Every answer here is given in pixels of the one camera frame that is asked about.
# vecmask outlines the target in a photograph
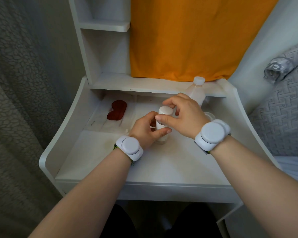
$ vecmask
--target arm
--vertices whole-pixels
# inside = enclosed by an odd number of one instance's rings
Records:
[[[185,94],[164,101],[177,106],[179,118],[157,115],[168,126],[194,139],[209,122]],[[255,218],[273,237],[298,237],[298,182],[227,136],[212,151],[224,175]]]
[[[156,114],[150,112],[137,120],[129,134],[144,150],[171,132],[170,128],[150,129],[150,125],[155,126]],[[130,164],[123,151],[113,150],[48,213],[29,237],[99,237],[126,181]]]

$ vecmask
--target forearm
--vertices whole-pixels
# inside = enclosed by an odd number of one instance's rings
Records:
[[[120,149],[113,150],[51,210],[30,237],[100,236],[130,164]]]
[[[296,180],[230,136],[211,154],[245,205],[271,236],[298,237]]]

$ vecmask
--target orange curtain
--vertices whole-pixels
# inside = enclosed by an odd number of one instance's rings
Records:
[[[277,1],[131,0],[131,76],[228,79]]]

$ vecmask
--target drawer front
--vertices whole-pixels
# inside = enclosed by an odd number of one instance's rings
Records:
[[[67,194],[77,182],[57,182]],[[232,187],[199,187],[175,185],[125,184],[119,200],[191,201],[212,203],[239,203]]]

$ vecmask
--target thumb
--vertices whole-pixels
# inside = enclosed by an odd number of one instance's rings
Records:
[[[171,133],[172,129],[170,128],[161,128],[161,129],[158,129],[154,132],[151,133],[152,137],[157,140],[163,136],[165,136],[166,134],[169,134]]]
[[[165,114],[156,115],[155,119],[157,121],[160,121],[161,123],[164,123],[167,126],[172,127],[172,128],[174,128],[176,126],[177,122],[179,121],[178,119],[171,117],[169,115],[165,115]]]

